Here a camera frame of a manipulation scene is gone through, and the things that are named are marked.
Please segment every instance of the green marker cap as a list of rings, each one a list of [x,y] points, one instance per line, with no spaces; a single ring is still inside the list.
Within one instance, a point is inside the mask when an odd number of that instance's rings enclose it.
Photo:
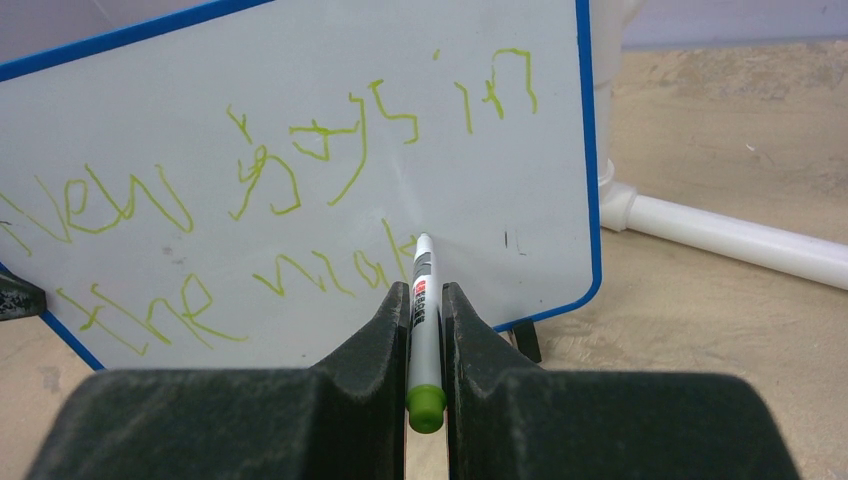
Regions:
[[[406,394],[409,426],[418,433],[433,433],[445,421],[445,391],[435,385],[418,385]]]

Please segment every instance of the whiteboard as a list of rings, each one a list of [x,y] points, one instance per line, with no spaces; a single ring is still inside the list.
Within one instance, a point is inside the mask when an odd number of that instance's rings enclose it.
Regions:
[[[588,2],[218,1],[0,66],[0,261],[94,368],[307,366],[409,281],[600,285]]]

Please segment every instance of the white tube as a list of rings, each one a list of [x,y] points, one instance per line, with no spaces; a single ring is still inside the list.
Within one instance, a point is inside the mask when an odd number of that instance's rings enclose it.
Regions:
[[[638,195],[627,228],[848,290],[848,246]]]

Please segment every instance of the blue border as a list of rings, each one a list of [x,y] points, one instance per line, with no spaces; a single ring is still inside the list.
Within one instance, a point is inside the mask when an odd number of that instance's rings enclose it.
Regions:
[[[146,40],[181,28],[190,27],[218,17],[245,10],[273,0],[214,0],[164,17],[132,25],[120,30],[91,37],[79,42],[36,53],[0,65],[0,82],[54,67],[97,53],[112,50],[130,43]],[[525,321],[538,322],[546,318],[576,310],[588,303],[601,288],[601,221],[598,197],[598,152],[595,144],[595,98],[592,78],[592,45],[589,19],[589,0],[575,0],[577,13],[577,50],[580,60],[580,88],[583,102],[583,142],[586,153],[586,180],[589,193],[589,235],[592,250],[592,285],[576,302],[536,313],[494,327],[495,331],[509,330]],[[42,320],[56,332],[92,369],[104,368],[97,358],[49,311]]]
[[[598,146],[595,143],[595,82],[592,76],[592,35],[589,18],[589,0],[576,0],[577,7],[577,54],[580,60],[580,90],[583,97],[583,143],[586,149],[586,181],[589,193],[589,239],[592,245],[592,285],[579,300],[559,308],[553,308],[528,317],[502,323],[494,327],[496,332],[505,332],[517,323],[538,322],[546,318],[577,310],[589,303],[601,288],[603,268],[601,266],[601,213],[598,195]]]

